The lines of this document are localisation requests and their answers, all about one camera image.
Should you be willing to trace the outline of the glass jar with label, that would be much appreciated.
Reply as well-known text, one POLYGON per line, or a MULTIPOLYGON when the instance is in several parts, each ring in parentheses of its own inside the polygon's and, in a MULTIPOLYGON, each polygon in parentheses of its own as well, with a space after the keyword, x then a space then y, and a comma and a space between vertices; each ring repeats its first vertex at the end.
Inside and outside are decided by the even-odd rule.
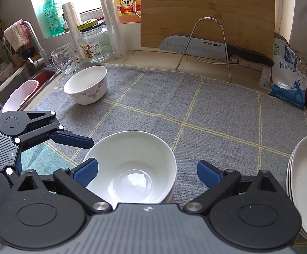
POLYGON ((97 19, 88 19, 77 26, 81 36, 78 43, 89 62, 101 62, 112 56, 110 36, 106 25, 97 19))

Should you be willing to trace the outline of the green dish soap bottle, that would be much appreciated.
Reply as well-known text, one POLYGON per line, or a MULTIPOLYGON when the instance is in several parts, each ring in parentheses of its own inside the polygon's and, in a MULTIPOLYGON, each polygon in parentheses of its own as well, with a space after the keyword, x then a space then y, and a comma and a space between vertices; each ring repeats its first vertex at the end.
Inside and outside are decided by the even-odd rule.
POLYGON ((47 20, 47 26, 51 36, 57 36, 65 32, 63 20, 58 13, 54 0, 46 0, 43 4, 43 13, 47 20))

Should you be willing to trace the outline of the short plastic wrap roll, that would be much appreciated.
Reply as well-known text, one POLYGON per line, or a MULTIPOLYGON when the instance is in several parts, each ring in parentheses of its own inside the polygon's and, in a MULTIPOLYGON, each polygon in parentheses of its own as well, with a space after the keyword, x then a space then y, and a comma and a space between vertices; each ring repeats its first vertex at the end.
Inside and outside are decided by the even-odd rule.
POLYGON ((63 13, 65 15, 65 19, 67 21, 67 25, 69 27, 69 31, 71 33, 71 37, 73 38, 73 42, 77 53, 79 54, 79 58, 81 60, 86 59, 86 56, 79 44, 79 38, 81 37, 81 32, 78 29, 78 26, 81 24, 81 18, 79 14, 76 12, 75 7, 72 3, 64 3, 62 5, 63 13))

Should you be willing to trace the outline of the white pink sink basket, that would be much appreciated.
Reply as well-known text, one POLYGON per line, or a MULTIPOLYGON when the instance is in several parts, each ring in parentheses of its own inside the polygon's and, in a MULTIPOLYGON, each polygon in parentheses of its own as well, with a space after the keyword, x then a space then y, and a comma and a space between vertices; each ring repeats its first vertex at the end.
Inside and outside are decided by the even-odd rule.
POLYGON ((38 88, 39 82, 33 79, 21 84, 19 88, 14 90, 7 102, 4 104, 2 113, 17 111, 28 100, 28 98, 36 92, 38 88))

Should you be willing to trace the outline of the black handled kitchen knife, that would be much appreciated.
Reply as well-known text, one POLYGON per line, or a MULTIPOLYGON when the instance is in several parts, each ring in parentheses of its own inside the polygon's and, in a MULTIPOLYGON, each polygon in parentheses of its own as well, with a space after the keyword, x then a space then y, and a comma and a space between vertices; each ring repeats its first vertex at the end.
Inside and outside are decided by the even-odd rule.
MULTIPOLYGON (((202 41, 200 41, 199 44, 196 39, 197 38, 192 37, 186 55, 208 58, 222 62, 226 61, 224 51, 221 48, 215 49, 212 47, 208 47, 207 45, 203 45, 202 41)), ((188 37, 186 36, 168 36, 162 40, 158 48, 163 51, 170 51, 182 54, 187 40, 188 37)), ((245 48, 236 47, 234 45, 229 44, 227 45, 227 49, 229 53, 229 59, 235 56, 245 61, 268 66, 269 68, 272 68, 272 66, 274 65, 274 61, 262 53, 251 51, 245 48)))

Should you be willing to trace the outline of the pink cloth on faucet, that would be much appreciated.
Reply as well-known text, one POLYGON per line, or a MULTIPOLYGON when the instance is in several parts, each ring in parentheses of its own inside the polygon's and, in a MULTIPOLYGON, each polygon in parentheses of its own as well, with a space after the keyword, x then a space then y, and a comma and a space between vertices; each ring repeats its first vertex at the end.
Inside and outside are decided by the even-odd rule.
POLYGON ((30 40, 28 37, 28 29, 20 19, 13 23, 4 31, 6 40, 10 43, 11 47, 18 51, 21 47, 28 45, 30 40))

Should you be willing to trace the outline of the white floral bowl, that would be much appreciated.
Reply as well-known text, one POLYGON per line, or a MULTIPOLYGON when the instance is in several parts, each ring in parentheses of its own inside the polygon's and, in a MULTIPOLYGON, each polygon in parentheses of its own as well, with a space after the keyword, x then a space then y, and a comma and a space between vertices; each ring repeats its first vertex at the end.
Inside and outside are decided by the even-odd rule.
POLYGON ((80 105, 93 104, 107 92, 107 69, 104 66, 85 68, 69 78, 63 90, 80 105))

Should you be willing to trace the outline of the bamboo cutting board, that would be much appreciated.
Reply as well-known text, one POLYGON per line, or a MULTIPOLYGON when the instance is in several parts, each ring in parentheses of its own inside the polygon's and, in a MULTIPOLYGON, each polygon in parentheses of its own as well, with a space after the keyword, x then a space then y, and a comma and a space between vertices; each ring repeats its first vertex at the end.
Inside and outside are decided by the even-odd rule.
POLYGON ((141 46, 172 35, 207 39, 272 57, 275 0, 141 0, 141 46))

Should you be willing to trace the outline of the grey blue kitchen towel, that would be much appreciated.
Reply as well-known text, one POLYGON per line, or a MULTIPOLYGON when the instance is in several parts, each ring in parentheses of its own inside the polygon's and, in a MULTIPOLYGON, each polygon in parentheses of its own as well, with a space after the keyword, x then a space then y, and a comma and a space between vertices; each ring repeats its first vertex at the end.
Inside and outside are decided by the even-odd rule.
POLYGON ((295 146, 307 136, 307 111, 267 94, 199 75, 107 64, 105 96, 81 106, 65 94, 66 78, 42 91, 31 109, 56 112, 73 133, 100 141, 121 131, 164 140, 177 164, 172 201, 205 191, 198 161, 243 175, 270 171, 281 185, 295 146))

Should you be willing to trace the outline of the tall plastic wrap roll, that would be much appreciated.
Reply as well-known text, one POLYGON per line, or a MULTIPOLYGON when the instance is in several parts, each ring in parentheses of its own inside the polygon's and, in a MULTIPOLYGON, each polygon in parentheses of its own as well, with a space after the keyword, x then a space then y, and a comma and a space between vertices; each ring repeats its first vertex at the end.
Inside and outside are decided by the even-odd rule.
POLYGON ((115 0, 100 0, 106 27, 110 35, 110 44, 114 58, 122 58, 127 54, 125 41, 120 30, 120 21, 115 0))

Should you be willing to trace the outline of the metal sink faucet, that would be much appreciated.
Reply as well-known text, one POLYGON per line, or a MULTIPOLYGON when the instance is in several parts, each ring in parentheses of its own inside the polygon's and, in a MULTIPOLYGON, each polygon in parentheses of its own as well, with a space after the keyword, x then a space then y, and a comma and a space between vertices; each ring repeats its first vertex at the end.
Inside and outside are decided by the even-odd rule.
POLYGON ((28 21, 24 21, 24 20, 21 21, 21 24, 24 25, 28 29, 28 33, 31 36, 33 43, 35 44, 35 48, 40 56, 40 58, 36 60, 33 60, 29 57, 28 59, 31 62, 31 64, 33 64, 36 69, 41 69, 46 66, 50 66, 51 62, 48 58, 48 55, 46 54, 45 49, 42 48, 36 36, 36 33, 34 32, 32 25, 28 21))

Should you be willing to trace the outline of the white blue salt bag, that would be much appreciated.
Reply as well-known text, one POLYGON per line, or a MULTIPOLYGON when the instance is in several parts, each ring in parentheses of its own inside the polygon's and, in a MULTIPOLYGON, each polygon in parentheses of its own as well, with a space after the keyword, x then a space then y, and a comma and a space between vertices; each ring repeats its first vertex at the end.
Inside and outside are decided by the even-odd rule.
POLYGON ((264 67, 259 86, 269 95, 304 108, 307 76, 300 57, 283 39, 275 38, 273 45, 274 65, 264 67))

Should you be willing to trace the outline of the clear glass mug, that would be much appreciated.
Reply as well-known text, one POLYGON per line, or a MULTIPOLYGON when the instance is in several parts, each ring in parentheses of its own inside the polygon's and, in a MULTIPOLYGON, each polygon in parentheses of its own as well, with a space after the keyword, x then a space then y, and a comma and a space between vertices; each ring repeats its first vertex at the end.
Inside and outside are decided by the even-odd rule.
POLYGON ((70 75, 78 70, 78 60, 73 46, 66 44, 51 53, 53 65, 64 75, 70 75))

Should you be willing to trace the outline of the metal binder clips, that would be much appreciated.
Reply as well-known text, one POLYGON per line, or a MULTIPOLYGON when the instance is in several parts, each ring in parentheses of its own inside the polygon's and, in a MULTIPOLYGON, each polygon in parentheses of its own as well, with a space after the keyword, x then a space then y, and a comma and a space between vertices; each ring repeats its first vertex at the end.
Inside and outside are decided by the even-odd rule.
POLYGON ((306 72, 307 60, 303 56, 300 56, 298 51, 296 51, 295 54, 296 54, 296 59, 297 59, 297 69, 300 72, 306 72))

